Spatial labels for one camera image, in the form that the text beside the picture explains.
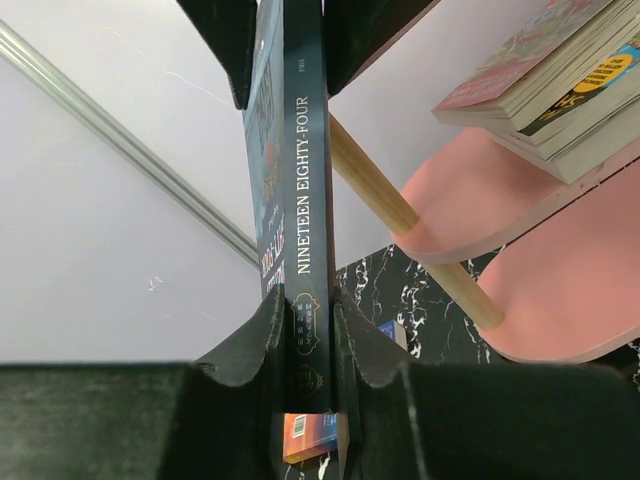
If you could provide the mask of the pink three-tier shelf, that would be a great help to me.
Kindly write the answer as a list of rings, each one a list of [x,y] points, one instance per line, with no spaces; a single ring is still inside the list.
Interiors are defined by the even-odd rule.
[[[417,49],[438,105],[550,1],[451,2]],[[565,184],[458,126],[402,189],[329,122],[335,169],[500,355],[583,363],[639,337],[639,138]]]

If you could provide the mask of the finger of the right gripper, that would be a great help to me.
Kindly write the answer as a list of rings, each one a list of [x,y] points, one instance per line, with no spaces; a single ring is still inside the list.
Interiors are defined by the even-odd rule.
[[[327,88],[338,94],[430,10],[429,0],[334,0],[324,4]]]
[[[248,105],[256,35],[257,2],[254,0],[178,0],[227,74],[234,105]]]

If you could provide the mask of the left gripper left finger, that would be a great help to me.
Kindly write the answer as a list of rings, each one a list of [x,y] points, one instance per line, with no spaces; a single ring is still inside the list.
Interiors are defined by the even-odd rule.
[[[253,316],[186,374],[162,479],[274,479],[281,463],[285,296]]]

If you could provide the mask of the black yellow treehouse book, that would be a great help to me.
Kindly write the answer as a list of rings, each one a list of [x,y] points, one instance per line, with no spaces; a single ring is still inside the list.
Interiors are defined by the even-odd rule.
[[[512,139],[548,160],[639,97],[639,34],[634,33],[583,80]]]

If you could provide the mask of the red 13-storey treehouse book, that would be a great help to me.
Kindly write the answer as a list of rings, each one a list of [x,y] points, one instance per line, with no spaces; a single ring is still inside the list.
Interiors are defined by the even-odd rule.
[[[637,1],[550,1],[432,114],[444,124],[521,130],[638,29]]]

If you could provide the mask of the dark blue book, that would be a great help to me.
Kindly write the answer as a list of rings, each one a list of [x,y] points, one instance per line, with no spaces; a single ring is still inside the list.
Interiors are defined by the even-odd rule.
[[[333,408],[328,94],[319,1],[261,1],[243,113],[261,288],[284,293],[285,409]]]

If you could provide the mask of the blue orange book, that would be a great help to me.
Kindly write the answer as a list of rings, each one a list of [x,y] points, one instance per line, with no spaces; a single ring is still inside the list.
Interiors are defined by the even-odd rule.
[[[371,379],[377,384],[388,383],[398,369],[398,362],[410,354],[406,329],[396,320],[378,326],[387,338],[385,349],[394,357],[390,362],[378,366]],[[284,415],[283,461],[286,464],[284,478],[293,479],[339,479],[338,463],[338,417],[334,413]]]

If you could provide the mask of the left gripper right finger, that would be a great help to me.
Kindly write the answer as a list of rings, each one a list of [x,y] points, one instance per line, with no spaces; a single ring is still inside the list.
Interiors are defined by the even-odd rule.
[[[334,377],[341,479],[426,479],[409,353],[335,291]]]

